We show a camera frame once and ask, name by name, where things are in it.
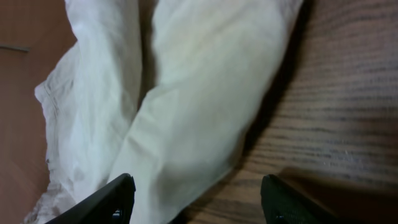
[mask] cloth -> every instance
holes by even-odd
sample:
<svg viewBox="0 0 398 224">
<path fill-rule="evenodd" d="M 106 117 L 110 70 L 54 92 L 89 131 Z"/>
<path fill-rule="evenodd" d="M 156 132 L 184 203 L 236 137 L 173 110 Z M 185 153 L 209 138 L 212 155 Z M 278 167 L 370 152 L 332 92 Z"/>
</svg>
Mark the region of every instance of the cloth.
<svg viewBox="0 0 398 224">
<path fill-rule="evenodd" d="M 237 163 L 301 3 L 160 0 L 155 83 L 139 107 L 138 2 L 66 0 L 77 43 L 35 90 L 50 184 L 25 223 L 51 220 L 124 172 L 137 188 L 131 223 L 171 221 Z"/>
</svg>

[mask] garment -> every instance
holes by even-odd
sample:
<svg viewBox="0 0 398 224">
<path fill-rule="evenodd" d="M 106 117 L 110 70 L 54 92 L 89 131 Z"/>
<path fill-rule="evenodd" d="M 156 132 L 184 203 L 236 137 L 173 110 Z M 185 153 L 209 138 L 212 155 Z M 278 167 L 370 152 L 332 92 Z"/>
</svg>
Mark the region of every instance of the garment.
<svg viewBox="0 0 398 224">
<path fill-rule="evenodd" d="M 77 43 L 36 88 L 50 185 L 43 223 L 127 172 L 131 223 L 167 223 L 237 163 L 302 0 L 160 0 L 155 87 L 139 107 L 138 2 L 69 0 Z"/>
</svg>

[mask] white cloth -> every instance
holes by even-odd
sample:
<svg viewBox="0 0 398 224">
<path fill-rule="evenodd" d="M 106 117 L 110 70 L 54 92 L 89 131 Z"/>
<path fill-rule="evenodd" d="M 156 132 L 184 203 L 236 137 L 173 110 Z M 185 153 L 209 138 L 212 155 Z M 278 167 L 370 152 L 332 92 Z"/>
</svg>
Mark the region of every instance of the white cloth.
<svg viewBox="0 0 398 224">
<path fill-rule="evenodd" d="M 171 221 L 239 159 L 301 3 L 160 0 L 156 82 L 138 110 L 137 1 L 66 0 L 77 43 L 35 91 L 50 184 L 25 222 L 49 221 L 124 172 L 137 188 L 131 223 Z"/>
</svg>

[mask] brown floor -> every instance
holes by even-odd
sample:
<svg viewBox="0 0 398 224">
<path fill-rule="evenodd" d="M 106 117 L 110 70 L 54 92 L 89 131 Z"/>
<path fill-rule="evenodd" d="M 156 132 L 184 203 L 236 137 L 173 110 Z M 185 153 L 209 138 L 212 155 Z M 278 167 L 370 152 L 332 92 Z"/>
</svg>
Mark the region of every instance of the brown floor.
<svg viewBox="0 0 398 224">
<path fill-rule="evenodd" d="M 12 2 L 24 10 L 28 4 L 0 2 L 6 2 L 0 3 L 0 11 Z M 38 28 L 24 33 L 31 24 L 25 21 L 14 26 L 19 31 L 7 26 L 2 31 L 10 34 L 0 34 L 0 45 L 31 48 L 29 53 L 0 49 L 2 223 L 19 223 L 48 183 L 44 119 L 33 89 L 75 41 L 60 2 L 35 6 L 25 20 L 41 18 L 34 23 Z M 382 195 L 360 200 L 361 208 L 348 206 L 349 197 L 333 193 L 335 188 L 310 194 L 327 206 L 331 199 L 322 195 L 333 195 L 346 204 L 340 208 L 368 223 L 377 223 L 370 213 L 392 214 L 369 212 L 370 202 L 398 208 L 398 2 L 307 3 L 280 74 L 248 134 L 240 165 L 184 211 L 190 223 L 265 223 L 259 192 L 267 174 L 388 195 L 388 202 L 378 200 Z M 34 16 L 38 9 L 42 15 Z M 0 24 L 7 22 L 0 15 Z"/>
</svg>

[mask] white towel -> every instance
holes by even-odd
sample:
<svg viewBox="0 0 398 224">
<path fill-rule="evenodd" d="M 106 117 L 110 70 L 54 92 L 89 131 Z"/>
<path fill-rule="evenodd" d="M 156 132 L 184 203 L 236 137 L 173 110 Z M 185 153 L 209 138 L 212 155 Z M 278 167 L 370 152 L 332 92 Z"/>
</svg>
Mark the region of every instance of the white towel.
<svg viewBox="0 0 398 224">
<path fill-rule="evenodd" d="M 66 0 L 77 43 L 35 91 L 47 127 L 45 223 L 113 180 L 136 182 L 131 223 L 171 221 L 236 164 L 302 0 L 160 0 L 156 82 L 138 109 L 137 0 Z"/>
</svg>

